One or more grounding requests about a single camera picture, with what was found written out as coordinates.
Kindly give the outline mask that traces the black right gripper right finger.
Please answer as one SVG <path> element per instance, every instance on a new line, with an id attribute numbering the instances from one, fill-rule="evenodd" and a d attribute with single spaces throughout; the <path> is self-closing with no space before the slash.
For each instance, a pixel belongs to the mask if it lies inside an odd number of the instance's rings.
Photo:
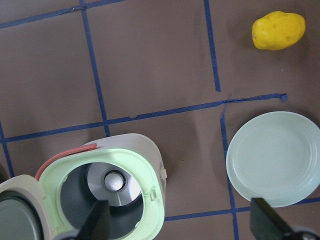
<path id="1" fill-rule="evenodd" d="M 250 230 L 256 240 L 288 240 L 293 229 L 261 197 L 250 200 Z"/>

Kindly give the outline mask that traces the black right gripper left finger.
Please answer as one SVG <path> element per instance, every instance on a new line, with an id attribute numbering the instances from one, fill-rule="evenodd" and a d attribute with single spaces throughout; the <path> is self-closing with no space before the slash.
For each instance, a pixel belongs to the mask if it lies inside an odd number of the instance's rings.
<path id="1" fill-rule="evenodd" d="M 108 240 L 110 207 L 108 200 L 97 200 L 77 234 L 78 240 Z"/>

